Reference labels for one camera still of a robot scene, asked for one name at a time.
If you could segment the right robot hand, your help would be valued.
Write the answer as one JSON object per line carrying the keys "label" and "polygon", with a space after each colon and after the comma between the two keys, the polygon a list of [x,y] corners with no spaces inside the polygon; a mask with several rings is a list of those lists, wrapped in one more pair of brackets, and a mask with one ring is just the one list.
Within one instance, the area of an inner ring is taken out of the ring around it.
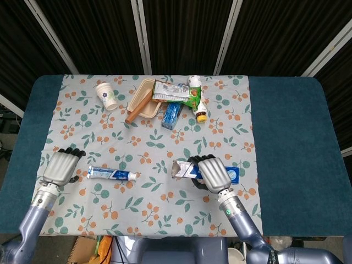
{"label": "right robot hand", "polygon": [[231,178],[226,171],[223,162],[213,154],[203,156],[192,156],[188,159],[197,167],[202,175],[203,183],[197,179],[192,179],[192,183],[200,190],[208,190],[213,194],[218,194],[222,190],[229,189]]}

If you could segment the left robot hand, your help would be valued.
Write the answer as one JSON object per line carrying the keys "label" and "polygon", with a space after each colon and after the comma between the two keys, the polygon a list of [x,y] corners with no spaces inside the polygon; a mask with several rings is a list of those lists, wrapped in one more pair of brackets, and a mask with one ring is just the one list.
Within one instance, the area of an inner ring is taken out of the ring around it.
{"label": "left robot hand", "polygon": [[79,160],[84,156],[86,152],[78,148],[60,148],[50,159],[43,174],[43,181],[57,186],[78,181],[79,177],[74,172]]}

